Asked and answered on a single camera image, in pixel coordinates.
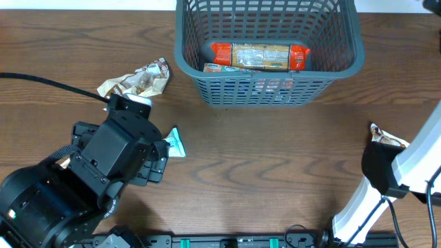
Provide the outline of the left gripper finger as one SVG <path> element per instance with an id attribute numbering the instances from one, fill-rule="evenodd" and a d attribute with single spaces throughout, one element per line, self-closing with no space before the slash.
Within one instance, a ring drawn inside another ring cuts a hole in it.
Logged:
<path id="1" fill-rule="evenodd" d="M 98 129 L 99 125 L 85 122 L 75 123 L 72 127 L 71 144 L 79 148 L 85 148 Z"/>
<path id="2" fill-rule="evenodd" d="M 148 183 L 159 184 L 162 180 L 168 157 L 158 161 L 146 161 L 135 176 L 129 181 L 129 184 L 139 187 L 145 187 Z"/>

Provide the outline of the orange tan pasta package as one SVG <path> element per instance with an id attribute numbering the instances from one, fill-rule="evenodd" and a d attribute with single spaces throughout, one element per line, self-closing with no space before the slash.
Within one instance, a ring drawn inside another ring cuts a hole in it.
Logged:
<path id="1" fill-rule="evenodd" d="M 220 43 L 210 45 L 214 62 L 255 70 L 304 70 L 311 50 L 303 45 Z"/>

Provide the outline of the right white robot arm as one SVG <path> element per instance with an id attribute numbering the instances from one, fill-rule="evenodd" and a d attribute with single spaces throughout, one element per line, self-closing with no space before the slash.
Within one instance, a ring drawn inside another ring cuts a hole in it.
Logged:
<path id="1" fill-rule="evenodd" d="M 438 247 L 433 208 L 440 205 L 440 108 L 436 107 L 411 143 L 371 124 L 362 155 L 362 180 L 345 208 L 322 235 L 323 247 L 392 247 L 406 242 L 398 221 L 392 237 L 370 229 L 393 202 L 413 194 L 428 209 L 431 242 Z"/>

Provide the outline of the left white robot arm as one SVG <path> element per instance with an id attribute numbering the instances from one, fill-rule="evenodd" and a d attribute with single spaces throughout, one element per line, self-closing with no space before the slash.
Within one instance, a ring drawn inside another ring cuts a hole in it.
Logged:
<path id="1" fill-rule="evenodd" d="M 92 237 L 162 139 L 144 114 L 110 114 L 100 125 L 75 123 L 72 141 L 1 184 L 1 235 L 12 247 L 70 247 Z"/>

